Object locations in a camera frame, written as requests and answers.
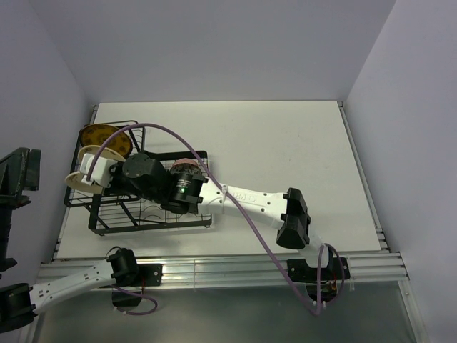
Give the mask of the cream plate with flowers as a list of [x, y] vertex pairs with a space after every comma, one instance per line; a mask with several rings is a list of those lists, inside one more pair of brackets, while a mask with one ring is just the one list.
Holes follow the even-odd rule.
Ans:
[[[88, 145], [84, 146], [79, 150], [78, 153], [78, 160], [79, 160], [79, 165], [82, 166], [84, 156], [86, 154], [89, 155], [95, 155], [97, 151], [99, 150], [100, 146], [98, 145]], [[108, 164], [109, 166], [117, 163], [117, 162], [125, 162], [125, 158], [122, 157], [118, 152], [114, 151], [113, 149], [110, 148], [105, 148], [100, 157], [98, 158], [96, 164]]]

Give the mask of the patterned ceramic bowl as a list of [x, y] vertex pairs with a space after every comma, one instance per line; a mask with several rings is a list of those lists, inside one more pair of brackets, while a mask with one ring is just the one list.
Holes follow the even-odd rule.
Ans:
[[202, 175], [199, 164], [193, 159], [179, 159], [176, 160], [170, 168], [172, 174], [192, 174], [192, 175]]

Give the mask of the cream plate with branch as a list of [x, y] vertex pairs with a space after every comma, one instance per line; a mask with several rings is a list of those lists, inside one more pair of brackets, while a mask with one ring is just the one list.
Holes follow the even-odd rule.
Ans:
[[84, 174], [79, 171], [72, 172], [66, 176], [65, 184], [70, 189], [88, 194], [101, 194], [103, 192], [103, 187], [98, 184], [87, 184], [83, 182], [83, 177]]

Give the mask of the yellow black patterned plate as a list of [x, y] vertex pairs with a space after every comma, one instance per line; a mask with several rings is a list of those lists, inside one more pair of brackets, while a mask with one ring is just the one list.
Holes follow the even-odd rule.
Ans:
[[[90, 124], [85, 126], [79, 134], [79, 142], [82, 146], [101, 146], [112, 134], [119, 130], [118, 127], [109, 124]], [[126, 158], [133, 150], [133, 143], [125, 132], [116, 135], [108, 144], [108, 148]]]

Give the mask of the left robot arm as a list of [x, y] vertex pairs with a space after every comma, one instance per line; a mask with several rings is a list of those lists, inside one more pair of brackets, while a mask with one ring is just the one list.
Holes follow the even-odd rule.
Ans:
[[[20, 147], [1, 158], [1, 272], [17, 265], [7, 257], [13, 211], [30, 203], [24, 191], [39, 189], [41, 152]], [[121, 248], [88, 269], [51, 282], [18, 283], [1, 288], [1, 332], [25, 327], [51, 306], [92, 289], [125, 287], [136, 282], [139, 266], [130, 249]]]

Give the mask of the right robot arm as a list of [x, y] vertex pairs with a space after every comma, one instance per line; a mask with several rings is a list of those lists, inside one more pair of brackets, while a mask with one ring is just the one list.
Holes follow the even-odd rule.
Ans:
[[106, 193], [134, 195], [174, 214], [224, 214], [249, 218], [277, 231], [276, 243], [306, 259], [310, 273], [323, 279], [333, 271], [332, 253], [309, 230], [308, 207], [300, 190], [262, 193], [217, 184], [192, 159], [179, 159], [170, 169], [146, 152], [116, 161], [104, 171]]

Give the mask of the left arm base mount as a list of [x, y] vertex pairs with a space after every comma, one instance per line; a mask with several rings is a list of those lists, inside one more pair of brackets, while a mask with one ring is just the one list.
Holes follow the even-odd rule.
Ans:
[[139, 273], [126, 285], [111, 289], [111, 303], [115, 309], [133, 312], [145, 300], [149, 287], [161, 285], [163, 265], [159, 263], [140, 264]]

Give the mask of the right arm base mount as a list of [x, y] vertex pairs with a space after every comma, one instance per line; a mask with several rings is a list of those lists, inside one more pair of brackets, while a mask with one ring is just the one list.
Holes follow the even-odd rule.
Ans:
[[[313, 301], [317, 300], [317, 268], [308, 265], [305, 259], [286, 261], [288, 276], [293, 282], [306, 284], [306, 291]], [[338, 283], [351, 278], [346, 258], [331, 257], [321, 268], [321, 300], [330, 302], [338, 295]]]

